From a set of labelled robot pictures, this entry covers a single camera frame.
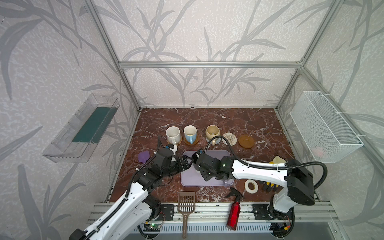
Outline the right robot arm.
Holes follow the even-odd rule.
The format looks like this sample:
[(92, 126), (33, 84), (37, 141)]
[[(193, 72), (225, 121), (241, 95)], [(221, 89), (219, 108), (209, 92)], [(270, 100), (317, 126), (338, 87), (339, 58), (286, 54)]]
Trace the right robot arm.
[(300, 204), (315, 204), (315, 190), (322, 185), (328, 175), (328, 168), (321, 162), (301, 164), (297, 160), (289, 160), (282, 164), (248, 162), (236, 157), (225, 156), (221, 160), (213, 158), (203, 151), (192, 155), (196, 165), (205, 179), (217, 180), (246, 179), (269, 182), (283, 189), (273, 196), (270, 203), (271, 212), (287, 213)]

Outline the white tape roll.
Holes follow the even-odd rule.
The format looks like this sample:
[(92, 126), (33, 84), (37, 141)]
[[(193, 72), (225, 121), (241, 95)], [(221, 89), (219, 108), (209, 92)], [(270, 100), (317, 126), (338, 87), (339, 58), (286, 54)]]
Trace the white tape roll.
[(246, 180), (245, 182), (245, 190), (249, 194), (255, 194), (259, 190), (258, 183), (254, 180)]

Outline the brown wooden coaster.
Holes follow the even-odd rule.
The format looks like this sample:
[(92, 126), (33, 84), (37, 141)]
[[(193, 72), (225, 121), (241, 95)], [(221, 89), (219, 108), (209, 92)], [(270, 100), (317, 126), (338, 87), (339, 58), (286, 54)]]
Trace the brown wooden coaster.
[(239, 145), (245, 149), (251, 149), (255, 145), (255, 140), (251, 136), (241, 135)]
[(183, 136), (183, 141), (184, 141), (184, 143), (186, 144), (186, 145), (188, 145), (188, 146), (195, 146), (195, 145), (197, 145), (198, 144), (198, 142), (199, 142), (199, 136), (197, 136), (196, 137), (196, 140), (191, 144), (187, 139), (186, 139), (186, 137), (185, 136)]

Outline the woven rattan coaster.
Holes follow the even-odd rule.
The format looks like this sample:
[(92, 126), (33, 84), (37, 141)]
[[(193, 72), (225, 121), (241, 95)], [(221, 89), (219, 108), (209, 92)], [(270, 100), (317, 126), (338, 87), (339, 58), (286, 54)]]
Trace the woven rattan coaster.
[(178, 146), (183, 141), (183, 138), (181, 136), (176, 136), (175, 138), (167, 137), (167, 141), (168, 141), (169, 144), (177, 145)]

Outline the white rainbow rope coaster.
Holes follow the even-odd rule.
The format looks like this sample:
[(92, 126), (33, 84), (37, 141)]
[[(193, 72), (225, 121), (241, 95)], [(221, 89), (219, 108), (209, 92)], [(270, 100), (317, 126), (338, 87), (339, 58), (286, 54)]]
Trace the white rainbow rope coaster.
[(223, 137), (227, 139), (231, 146), (234, 146), (237, 143), (237, 137), (232, 133), (224, 133)]

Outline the white speckled mug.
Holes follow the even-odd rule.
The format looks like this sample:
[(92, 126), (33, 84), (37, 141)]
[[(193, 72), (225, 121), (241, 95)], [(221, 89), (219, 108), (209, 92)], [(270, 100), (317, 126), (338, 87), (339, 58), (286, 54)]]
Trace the white speckled mug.
[(166, 130), (166, 136), (169, 138), (175, 138), (176, 136), (181, 136), (181, 131), (178, 127), (172, 126)]

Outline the beige ceramic mug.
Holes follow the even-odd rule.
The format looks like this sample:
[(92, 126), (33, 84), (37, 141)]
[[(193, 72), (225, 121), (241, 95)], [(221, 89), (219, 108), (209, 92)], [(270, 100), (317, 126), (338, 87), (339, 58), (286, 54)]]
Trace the beige ceramic mug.
[[(205, 138), (206, 140), (209, 142), (212, 138), (216, 137), (216, 136), (220, 136), (221, 135), (221, 132), (220, 132), (220, 129), (218, 126), (216, 125), (210, 125), (206, 128), (206, 132), (205, 132)], [(221, 138), (216, 138), (214, 139), (213, 141), (211, 141), (211, 145), (216, 145), (218, 144), (219, 142), (221, 141)]]

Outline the purple small object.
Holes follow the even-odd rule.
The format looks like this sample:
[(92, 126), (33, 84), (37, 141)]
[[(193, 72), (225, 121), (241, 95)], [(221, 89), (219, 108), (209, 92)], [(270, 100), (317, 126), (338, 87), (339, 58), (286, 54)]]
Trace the purple small object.
[(150, 159), (150, 152), (143, 151), (138, 154), (138, 161), (141, 164), (145, 164)]

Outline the white and blue mug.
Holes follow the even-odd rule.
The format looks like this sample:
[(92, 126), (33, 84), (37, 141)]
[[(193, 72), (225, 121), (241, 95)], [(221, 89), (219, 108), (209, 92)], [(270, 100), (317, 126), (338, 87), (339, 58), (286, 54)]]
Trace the white and blue mug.
[(197, 139), (197, 128), (189, 125), (184, 128), (184, 136), (187, 143), (193, 145)]

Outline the pink object in basket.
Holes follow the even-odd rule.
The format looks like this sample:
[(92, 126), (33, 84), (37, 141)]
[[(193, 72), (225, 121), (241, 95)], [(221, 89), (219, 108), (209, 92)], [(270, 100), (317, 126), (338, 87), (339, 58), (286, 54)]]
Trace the pink object in basket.
[(326, 158), (327, 155), (328, 155), (328, 152), (325, 151), (322, 147), (312, 148), (312, 149), (311, 149), (311, 152), (312, 152), (313, 156), (314, 156), (316, 159), (324, 159), (324, 158)]

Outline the lilac plastic tray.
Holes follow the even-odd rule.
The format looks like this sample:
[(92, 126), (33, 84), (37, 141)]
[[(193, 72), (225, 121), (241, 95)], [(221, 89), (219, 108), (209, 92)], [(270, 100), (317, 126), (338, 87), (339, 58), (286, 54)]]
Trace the lilac plastic tray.
[[(208, 151), (208, 155), (221, 160), (223, 157), (230, 157), (231, 154), (226, 150), (212, 150)], [(181, 183), (184, 187), (214, 187), (223, 186), (228, 187), (233, 185), (234, 180), (216, 180), (212, 178), (205, 181), (197, 166), (193, 164), (188, 170), (181, 173)]]

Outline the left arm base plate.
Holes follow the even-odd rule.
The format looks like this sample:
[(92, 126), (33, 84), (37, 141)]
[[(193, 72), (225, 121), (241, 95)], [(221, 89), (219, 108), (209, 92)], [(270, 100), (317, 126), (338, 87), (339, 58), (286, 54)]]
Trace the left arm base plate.
[(161, 204), (153, 210), (151, 220), (153, 221), (172, 221), (175, 214), (174, 204)]

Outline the brown litter scoop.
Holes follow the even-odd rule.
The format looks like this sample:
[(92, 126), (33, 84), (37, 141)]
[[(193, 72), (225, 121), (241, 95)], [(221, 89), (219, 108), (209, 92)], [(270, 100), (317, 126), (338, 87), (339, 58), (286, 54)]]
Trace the brown litter scoop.
[(178, 197), (178, 213), (183, 216), (183, 239), (187, 238), (188, 217), (195, 211), (196, 193), (195, 192), (179, 192)]

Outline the green sponge pad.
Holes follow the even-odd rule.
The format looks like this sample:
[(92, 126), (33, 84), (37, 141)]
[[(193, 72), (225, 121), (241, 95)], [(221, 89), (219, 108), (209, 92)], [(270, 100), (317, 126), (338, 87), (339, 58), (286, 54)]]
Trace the green sponge pad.
[(117, 110), (118, 108), (96, 108), (72, 142), (98, 144)]

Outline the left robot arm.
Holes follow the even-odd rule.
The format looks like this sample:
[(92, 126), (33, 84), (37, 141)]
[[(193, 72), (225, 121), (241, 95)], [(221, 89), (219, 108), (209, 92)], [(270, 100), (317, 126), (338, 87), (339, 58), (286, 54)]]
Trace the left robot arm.
[(141, 223), (159, 215), (160, 201), (150, 194), (163, 178), (174, 176), (191, 167), (185, 156), (173, 149), (162, 148), (134, 173), (124, 194), (92, 225), (76, 229), (70, 240), (123, 240)]

